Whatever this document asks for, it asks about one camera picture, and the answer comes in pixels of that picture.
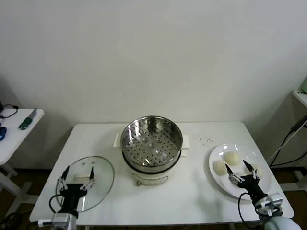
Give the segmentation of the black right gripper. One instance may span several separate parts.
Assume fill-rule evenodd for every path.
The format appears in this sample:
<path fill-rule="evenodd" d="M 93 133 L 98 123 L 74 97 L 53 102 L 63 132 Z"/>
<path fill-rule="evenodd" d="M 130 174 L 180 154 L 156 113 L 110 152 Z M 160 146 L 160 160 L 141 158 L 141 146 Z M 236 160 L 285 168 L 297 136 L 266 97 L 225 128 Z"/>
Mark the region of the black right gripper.
<path fill-rule="evenodd" d="M 247 161 L 243 160 L 243 163 L 245 164 L 247 170 L 251 173 L 251 175 L 246 175 L 243 177 L 237 177 L 231 168 L 225 164 L 226 170 L 228 173 L 228 179 L 233 183 L 237 184 L 239 188 L 246 189 L 249 193 L 251 199 L 262 199 L 267 196 L 266 193 L 262 191 L 262 189 L 259 187 L 259 176 L 258 176 L 258 170 L 254 169 L 251 164 L 249 164 Z"/>

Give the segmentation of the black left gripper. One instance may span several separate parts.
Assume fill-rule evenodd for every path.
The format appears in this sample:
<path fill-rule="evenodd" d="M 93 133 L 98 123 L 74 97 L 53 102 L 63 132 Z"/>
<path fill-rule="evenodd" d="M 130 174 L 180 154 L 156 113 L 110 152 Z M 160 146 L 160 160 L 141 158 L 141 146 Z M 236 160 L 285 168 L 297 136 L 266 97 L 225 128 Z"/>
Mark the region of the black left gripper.
<path fill-rule="evenodd" d="M 67 184 L 66 178 L 70 166 L 62 173 L 57 180 L 58 189 L 61 191 L 60 195 L 64 198 L 61 206 L 61 213 L 78 213 L 77 207 L 79 199 L 86 196 L 86 191 L 90 190 L 95 184 L 94 168 L 91 168 L 89 179 L 84 184 Z"/>

